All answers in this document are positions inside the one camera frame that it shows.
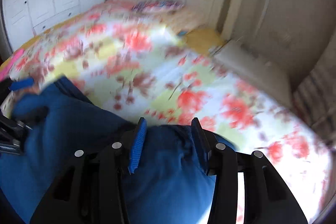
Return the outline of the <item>blue puffer jacket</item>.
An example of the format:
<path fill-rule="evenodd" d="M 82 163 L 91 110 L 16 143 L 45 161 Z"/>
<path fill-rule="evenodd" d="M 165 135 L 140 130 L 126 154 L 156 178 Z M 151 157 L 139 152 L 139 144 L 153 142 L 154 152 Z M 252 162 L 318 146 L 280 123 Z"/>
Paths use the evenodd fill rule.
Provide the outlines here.
<path fill-rule="evenodd" d="M 21 155 L 1 153 L 1 223 L 31 223 L 75 152 L 100 152 L 138 124 L 95 106 L 66 77 L 25 95 L 12 120 L 28 129 Z M 147 125 L 139 165 L 122 178 L 129 223 L 198 223 L 210 212 L 216 177 L 199 163 L 192 120 Z"/>

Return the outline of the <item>floral quilt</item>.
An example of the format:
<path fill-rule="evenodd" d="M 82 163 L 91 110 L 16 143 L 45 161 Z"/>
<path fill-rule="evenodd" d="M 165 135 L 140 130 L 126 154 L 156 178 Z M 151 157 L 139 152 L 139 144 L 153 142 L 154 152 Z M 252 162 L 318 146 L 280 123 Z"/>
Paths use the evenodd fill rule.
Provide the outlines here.
<path fill-rule="evenodd" d="M 201 125 L 243 153 L 260 149 L 288 184 L 309 223 L 322 212 L 332 156 L 318 136 L 265 88 L 195 50 L 158 16 L 107 1 L 27 42 L 4 76 L 35 80 L 39 92 L 68 77 L 96 106 L 134 122 Z"/>

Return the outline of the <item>yellow bed sheet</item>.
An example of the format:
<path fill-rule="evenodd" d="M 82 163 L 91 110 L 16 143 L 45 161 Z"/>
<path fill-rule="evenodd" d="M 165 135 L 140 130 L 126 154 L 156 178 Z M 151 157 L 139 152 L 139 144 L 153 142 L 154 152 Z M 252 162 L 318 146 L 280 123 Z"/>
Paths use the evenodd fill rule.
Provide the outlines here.
<path fill-rule="evenodd" d="M 57 30 L 59 28 L 61 28 L 62 26 L 65 26 L 66 24 L 68 24 L 69 22 L 73 22 L 75 20 L 75 18 L 70 18 L 65 20 L 64 22 L 61 22 L 59 24 L 56 24 L 54 26 L 52 26 L 49 29 L 46 29 L 44 32 L 42 32 L 41 34 L 34 36 L 32 39 L 28 40 L 26 43 L 24 43 L 18 50 L 16 50 L 7 60 L 5 60 L 3 63 L 1 63 L 1 71 L 5 68 L 5 66 L 8 65 L 8 63 L 10 62 L 10 60 L 12 59 L 13 55 L 15 53 L 17 53 L 19 50 L 21 49 L 27 49 L 30 46 L 32 46 L 34 43 L 36 43 L 44 34 L 48 34 L 49 32 L 53 31 L 53 30 Z"/>

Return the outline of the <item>striped cartoon curtain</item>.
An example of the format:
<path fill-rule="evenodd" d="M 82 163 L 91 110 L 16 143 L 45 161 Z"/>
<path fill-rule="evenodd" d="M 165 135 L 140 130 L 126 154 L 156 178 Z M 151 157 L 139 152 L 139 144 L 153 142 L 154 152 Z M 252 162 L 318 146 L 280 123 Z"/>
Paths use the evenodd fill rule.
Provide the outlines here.
<path fill-rule="evenodd" d="M 335 37 L 298 85 L 293 99 L 299 117 L 316 133 L 335 133 Z"/>

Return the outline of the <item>peach checkered pillow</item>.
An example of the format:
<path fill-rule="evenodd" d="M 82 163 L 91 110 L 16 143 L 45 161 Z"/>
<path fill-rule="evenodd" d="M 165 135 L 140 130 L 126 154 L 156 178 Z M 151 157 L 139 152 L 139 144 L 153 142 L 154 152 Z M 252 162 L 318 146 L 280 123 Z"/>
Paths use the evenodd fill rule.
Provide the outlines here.
<path fill-rule="evenodd" d="M 161 22 L 167 25 L 176 35 L 180 33 L 188 34 L 198 27 L 207 24 L 203 14 L 188 8 L 164 13 L 159 17 Z"/>

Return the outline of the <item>white bedside table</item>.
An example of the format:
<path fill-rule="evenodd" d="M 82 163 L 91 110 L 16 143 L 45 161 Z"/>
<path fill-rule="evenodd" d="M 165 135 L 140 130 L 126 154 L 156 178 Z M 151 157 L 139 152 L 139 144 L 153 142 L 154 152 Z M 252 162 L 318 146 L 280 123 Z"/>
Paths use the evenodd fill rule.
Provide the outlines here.
<path fill-rule="evenodd" d="M 279 65 L 238 40 L 230 40 L 225 46 L 214 48 L 211 54 L 215 60 L 277 102 L 292 108 L 289 77 Z"/>

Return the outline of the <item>colourful patterned pillow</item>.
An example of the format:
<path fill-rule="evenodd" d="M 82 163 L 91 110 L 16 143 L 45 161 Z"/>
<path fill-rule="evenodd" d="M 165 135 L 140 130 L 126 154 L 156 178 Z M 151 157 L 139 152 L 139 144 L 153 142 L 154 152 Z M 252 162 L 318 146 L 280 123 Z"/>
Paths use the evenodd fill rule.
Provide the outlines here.
<path fill-rule="evenodd" d="M 177 11 L 184 8 L 185 4 L 179 0 L 146 0 L 135 4 L 131 10 L 143 14 Z"/>

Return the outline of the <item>silver desk lamp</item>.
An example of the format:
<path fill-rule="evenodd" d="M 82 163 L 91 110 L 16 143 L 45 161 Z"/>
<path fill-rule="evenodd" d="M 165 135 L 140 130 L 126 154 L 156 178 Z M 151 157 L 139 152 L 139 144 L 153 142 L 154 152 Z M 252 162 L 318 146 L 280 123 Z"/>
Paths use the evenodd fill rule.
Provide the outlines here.
<path fill-rule="evenodd" d="M 253 36 L 252 39 L 255 41 L 258 37 L 259 31 L 261 30 L 261 27 L 263 25 L 266 13 L 268 11 L 270 0 L 261 0 L 258 13 L 256 15 L 256 23 L 253 27 Z"/>

